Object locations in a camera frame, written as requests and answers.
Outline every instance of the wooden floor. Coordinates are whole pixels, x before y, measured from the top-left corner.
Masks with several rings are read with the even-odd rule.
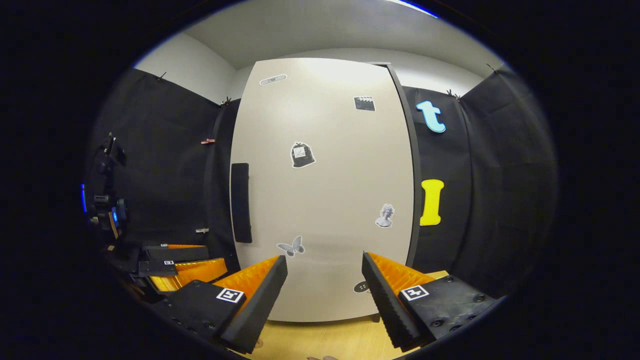
[[[427,275],[439,279],[448,273]],[[253,360],[322,360],[325,356],[337,360],[387,360],[413,351],[402,353],[394,348],[382,320],[376,323],[369,316],[321,323],[267,321],[258,346],[252,354],[243,356]]]

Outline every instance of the ceiling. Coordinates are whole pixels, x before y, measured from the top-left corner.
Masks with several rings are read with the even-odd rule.
[[[385,0],[248,0],[185,33],[231,66],[303,51],[368,47],[404,51],[457,65],[483,78],[503,64],[452,25]]]

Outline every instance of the bust statue sticker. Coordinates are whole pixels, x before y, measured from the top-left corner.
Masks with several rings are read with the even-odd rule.
[[[391,204],[384,204],[380,210],[380,217],[376,220],[376,225],[380,227],[391,227],[391,217],[394,215],[394,207]]]

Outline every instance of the orange gripper pad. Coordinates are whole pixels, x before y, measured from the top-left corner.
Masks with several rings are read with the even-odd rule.
[[[380,255],[376,255],[372,252],[370,252],[369,255],[371,255],[371,259],[376,263],[378,270],[380,270],[382,276],[385,277],[385,280],[396,296],[398,296],[401,290],[435,280],[431,276],[425,275],[410,268],[409,266],[396,263],[395,261],[384,258]]]
[[[213,281],[227,272],[223,258],[175,264],[176,276],[150,276],[159,291],[175,291],[193,280]]]
[[[203,247],[204,245],[182,245],[182,244],[167,244],[167,249],[186,249],[188,247]]]
[[[269,273],[269,270],[271,270],[271,267],[275,264],[277,259],[278,256],[274,256],[271,259],[249,266],[244,270],[214,282],[213,285],[244,292],[246,300],[240,307],[240,310],[238,310],[237,313],[239,314],[249,303],[249,300],[251,300],[251,297],[255,294],[256,290],[258,290],[258,287],[262,284],[262,280],[267,276],[267,273]]]

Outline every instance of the blue light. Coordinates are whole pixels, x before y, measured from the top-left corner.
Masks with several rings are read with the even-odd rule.
[[[388,2],[390,2],[390,3],[395,3],[395,4],[400,4],[400,5],[402,5],[402,6],[406,6],[406,7],[408,7],[408,8],[411,8],[411,9],[417,10],[417,11],[419,11],[419,12],[421,12],[421,13],[425,13],[425,14],[427,14],[427,15],[431,15],[431,16],[433,16],[433,17],[434,17],[434,18],[436,18],[436,19],[438,18],[436,15],[433,15],[433,14],[432,14],[432,13],[430,13],[430,12],[427,12],[427,11],[425,11],[425,10],[423,10],[423,9],[420,9],[419,7],[417,7],[417,6],[415,6],[415,5],[411,5],[410,3],[406,3],[406,2],[404,2],[404,1],[401,1],[401,0],[387,0],[387,1],[388,1]]]
[[[82,189],[82,209],[86,213],[86,199],[84,198],[84,184],[80,184],[80,188]]]
[[[111,208],[111,216],[113,217],[113,223],[116,225],[116,227],[120,227],[120,224],[118,224],[118,214],[116,214],[115,207]]]

